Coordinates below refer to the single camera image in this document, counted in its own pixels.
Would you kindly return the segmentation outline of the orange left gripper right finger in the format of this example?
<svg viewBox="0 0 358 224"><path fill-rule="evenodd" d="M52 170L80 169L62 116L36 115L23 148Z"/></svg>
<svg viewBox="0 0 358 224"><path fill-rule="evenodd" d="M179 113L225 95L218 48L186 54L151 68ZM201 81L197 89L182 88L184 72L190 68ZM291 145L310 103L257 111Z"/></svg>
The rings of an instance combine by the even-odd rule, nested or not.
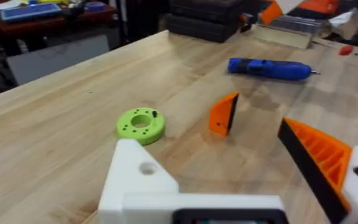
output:
<svg viewBox="0 0 358 224"><path fill-rule="evenodd" d="M285 146L328 220L358 224L358 145L283 118L278 138Z"/></svg>

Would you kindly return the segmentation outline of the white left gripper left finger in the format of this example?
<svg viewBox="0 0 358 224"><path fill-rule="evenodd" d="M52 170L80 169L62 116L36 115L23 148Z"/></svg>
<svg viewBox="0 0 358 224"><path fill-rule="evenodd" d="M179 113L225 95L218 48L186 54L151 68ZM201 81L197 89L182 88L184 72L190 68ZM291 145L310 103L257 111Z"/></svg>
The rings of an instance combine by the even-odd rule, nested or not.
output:
<svg viewBox="0 0 358 224"><path fill-rule="evenodd" d="M135 139L117 141L98 205L101 223L123 224L124 196L178 193L177 181Z"/></svg>

